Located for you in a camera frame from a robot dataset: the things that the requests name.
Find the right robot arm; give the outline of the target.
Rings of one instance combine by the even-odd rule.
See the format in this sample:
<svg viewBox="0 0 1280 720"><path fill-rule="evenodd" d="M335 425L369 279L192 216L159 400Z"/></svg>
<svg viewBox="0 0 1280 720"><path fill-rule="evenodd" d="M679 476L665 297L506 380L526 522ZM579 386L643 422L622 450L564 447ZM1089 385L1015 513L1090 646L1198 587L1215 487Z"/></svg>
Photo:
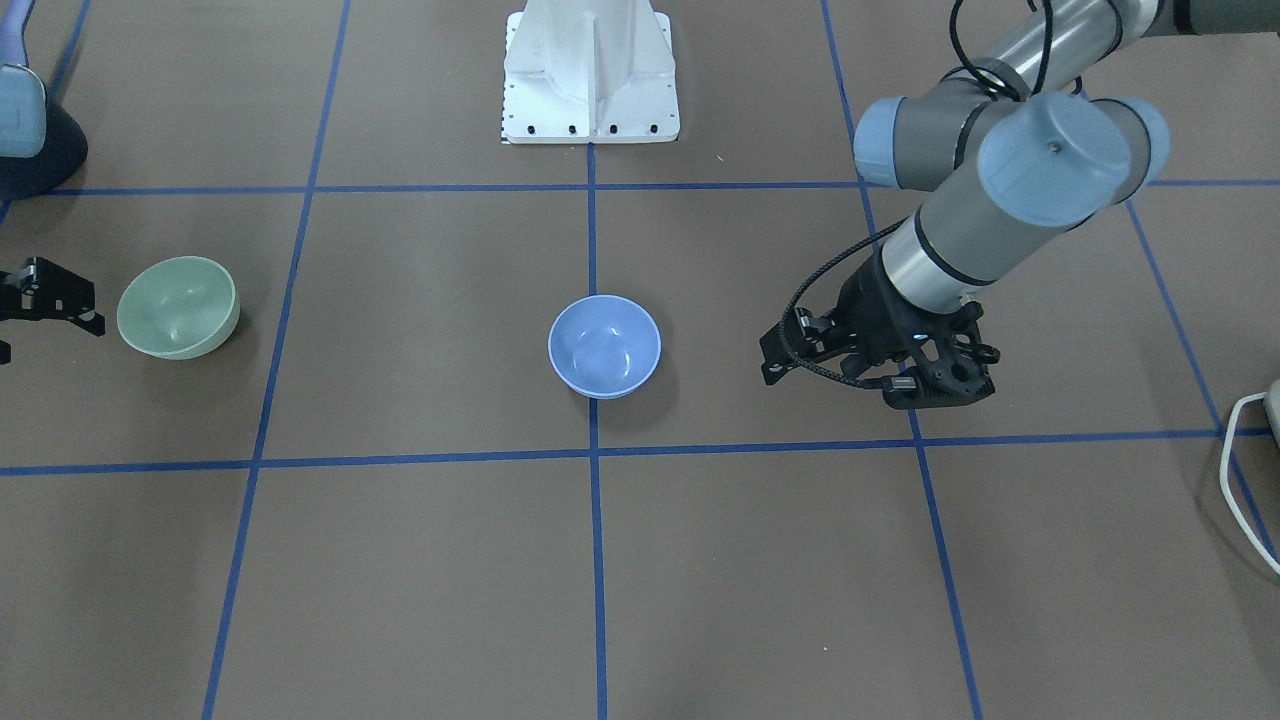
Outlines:
<svg viewBox="0 0 1280 720"><path fill-rule="evenodd" d="M81 126L23 65L3 64L1 131L4 202L51 192L82 168L88 154ZM63 320L95 337L106 332L93 282L38 256L1 274L1 319Z"/></svg>

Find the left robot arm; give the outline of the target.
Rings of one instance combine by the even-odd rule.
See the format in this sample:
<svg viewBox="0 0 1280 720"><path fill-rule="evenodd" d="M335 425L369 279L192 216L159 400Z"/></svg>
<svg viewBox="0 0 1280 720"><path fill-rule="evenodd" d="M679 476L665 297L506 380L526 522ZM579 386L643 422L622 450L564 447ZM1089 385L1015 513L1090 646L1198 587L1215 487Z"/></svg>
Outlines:
<svg viewBox="0 0 1280 720"><path fill-rule="evenodd" d="M1149 102L1068 85L1140 38L1276 31L1275 1L1036 1L986 53L952 35L957 67L920 97L873 102L854 133L863 179L925 200L865 240L831 310L787 302L760 340L763 380L803 369L900 410L989 397L1000 354L980 337L978 295L1169 159Z"/></svg>

